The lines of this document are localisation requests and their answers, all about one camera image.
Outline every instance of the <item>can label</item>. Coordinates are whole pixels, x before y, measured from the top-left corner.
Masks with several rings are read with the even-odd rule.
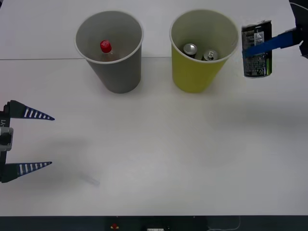
[[[243,51],[272,38],[271,21],[242,27]],[[272,73],[272,51],[243,57],[244,75],[251,78],[266,77]]]

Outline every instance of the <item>red bottle cap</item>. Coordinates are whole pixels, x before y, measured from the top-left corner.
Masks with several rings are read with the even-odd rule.
[[[101,49],[104,53],[109,53],[111,51],[111,45],[108,40],[101,41]]]

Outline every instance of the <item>cable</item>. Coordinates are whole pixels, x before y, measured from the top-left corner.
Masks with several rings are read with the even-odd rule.
[[[295,6],[299,6],[299,7],[303,8],[303,9],[305,9],[306,11],[308,11],[308,9],[306,7],[298,5],[298,4],[294,3],[294,2],[290,2],[290,4],[293,4]]]
[[[237,230],[240,226],[241,226],[241,216],[239,216],[239,225],[235,229],[227,229],[227,230],[212,229],[211,227],[208,226],[210,229],[207,231],[233,231],[233,230]]]

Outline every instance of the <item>can top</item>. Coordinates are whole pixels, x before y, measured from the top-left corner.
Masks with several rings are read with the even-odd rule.
[[[187,43],[184,48],[184,52],[188,55],[194,55],[197,53],[197,46],[192,43]]]
[[[207,50],[204,52],[203,58],[207,61],[215,61],[218,59],[218,53],[214,50]]]

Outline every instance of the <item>black can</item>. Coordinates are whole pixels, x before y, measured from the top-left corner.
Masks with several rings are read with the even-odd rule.
[[[272,39],[271,21],[262,21],[256,25],[242,27],[243,51]],[[261,78],[272,73],[272,51],[243,57],[244,75],[249,78]]]
[[[187,56],[191,57],[191,58],[195,58],[196,54],[197,54],[197,46],[192,44],[192,43],[187,43],[184,47],[183,47],[183,52],[184,54],[186,54]]]

